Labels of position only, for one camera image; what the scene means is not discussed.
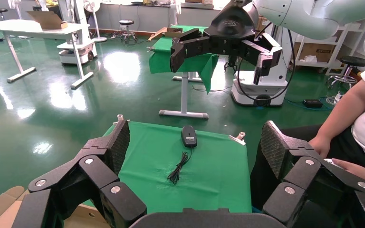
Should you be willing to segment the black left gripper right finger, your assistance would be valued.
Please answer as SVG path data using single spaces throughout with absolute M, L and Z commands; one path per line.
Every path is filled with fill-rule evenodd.
M 308 142 L 284 135 L 273 121 L 263 125 L 260 144 L 280 181 L 263 206 L 262 227 L 293 227 L 312 201 L 341 225 L 365 228 L 365 179 L 325 161 Z

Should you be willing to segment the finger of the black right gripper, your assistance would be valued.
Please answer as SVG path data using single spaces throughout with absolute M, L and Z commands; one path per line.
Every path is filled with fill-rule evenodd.
M 241 58 L 255 66 L 253 83 L 258 85 L 262 76 L 268 76 L 270 69 L 279 63 L 281 45 L 267 33 L 257 38 L 241 41 Z
M 210 52 L 210 38 L 203 35 L 198 28 L 193 28 L 172 39 L 170 48 L 170 70 L 177 72 L 186 58 Z

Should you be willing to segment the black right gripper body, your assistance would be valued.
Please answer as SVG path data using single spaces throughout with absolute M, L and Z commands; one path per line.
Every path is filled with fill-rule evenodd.
M 209 37 L 209 52 L 229 56 L 242 54 L 245 50 L 242 41 L 254 40 L 258 19 L 253 2 L 228 3 L 203 31 Z

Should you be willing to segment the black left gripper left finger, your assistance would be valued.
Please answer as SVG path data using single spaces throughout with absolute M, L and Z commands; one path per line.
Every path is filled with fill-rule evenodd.
M 120 180 L 130 143 L 128 121 L 87 141 L 65 164 L 35 178 L 14 219 L 15 228 L 61 228 L 90 200 L 112 228 L 127 228 L 147 214 L 142 200 Z

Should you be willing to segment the person's right hand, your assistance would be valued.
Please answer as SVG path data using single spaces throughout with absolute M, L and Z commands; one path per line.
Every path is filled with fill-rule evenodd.
M 308 143 L 322 158 L 325 159 L 327 157 L 331 143 L 329 137 L 317 135 Z

